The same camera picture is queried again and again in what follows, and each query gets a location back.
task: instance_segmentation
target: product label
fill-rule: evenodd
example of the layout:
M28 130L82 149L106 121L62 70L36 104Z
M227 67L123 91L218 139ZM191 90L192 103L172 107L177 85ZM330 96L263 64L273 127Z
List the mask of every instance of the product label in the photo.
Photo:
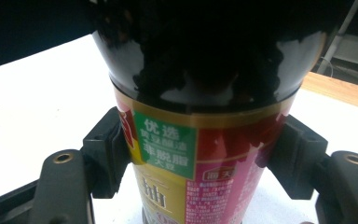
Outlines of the product label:
M294 99L185 115L116 97L150 224L241 223Z

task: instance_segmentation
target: plastic bottle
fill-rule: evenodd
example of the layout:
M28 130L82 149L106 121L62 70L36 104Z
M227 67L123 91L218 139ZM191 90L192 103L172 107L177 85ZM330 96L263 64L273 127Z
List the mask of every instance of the plastic bottle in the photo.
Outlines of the plastic bottle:
M341 1L99 2L148 223L241 223Z

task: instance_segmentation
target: white table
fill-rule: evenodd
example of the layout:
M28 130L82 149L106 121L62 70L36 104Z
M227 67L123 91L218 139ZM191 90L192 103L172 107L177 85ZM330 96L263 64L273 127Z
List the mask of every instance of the white table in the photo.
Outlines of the white table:
M107 67L90 35L0 66L0 195L39 177L55 151L82 139L116 105ZM300 90L291 114L336 150L358 152L358 107ZM311 201L292 201L266 169L244 223L318 223ZM142 223L131 166L112 200L93 200L97 224Z

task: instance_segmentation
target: green label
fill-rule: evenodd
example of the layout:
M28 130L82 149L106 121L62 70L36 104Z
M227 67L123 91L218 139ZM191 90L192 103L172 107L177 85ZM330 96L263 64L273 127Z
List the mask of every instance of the green label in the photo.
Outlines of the green label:
M174 174L193 178L196 130L135 112L142 159Z

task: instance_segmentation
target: red bottle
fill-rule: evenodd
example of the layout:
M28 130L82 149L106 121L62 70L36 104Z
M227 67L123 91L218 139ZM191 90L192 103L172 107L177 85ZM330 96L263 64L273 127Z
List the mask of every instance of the red bottle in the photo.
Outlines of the red bottle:
M99 3L94 39L115 86L145 223L241 223L342 5Z

